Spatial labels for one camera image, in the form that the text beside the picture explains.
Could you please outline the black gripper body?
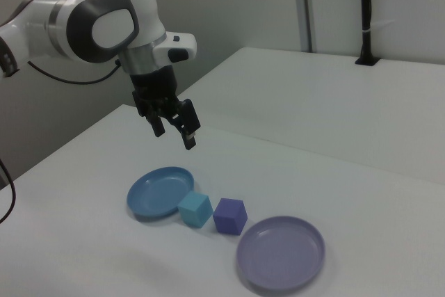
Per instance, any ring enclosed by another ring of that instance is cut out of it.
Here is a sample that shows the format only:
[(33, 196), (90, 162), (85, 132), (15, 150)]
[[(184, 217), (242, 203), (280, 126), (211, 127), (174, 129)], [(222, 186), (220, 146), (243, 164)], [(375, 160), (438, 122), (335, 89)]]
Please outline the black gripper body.
[(174, 117), (178, 114), (182, 103), (177, 97), (177, 79), (172, 65), (147, 74), (132, 74), (130, 79), (140, 116), (159, 113), (162, 117)]

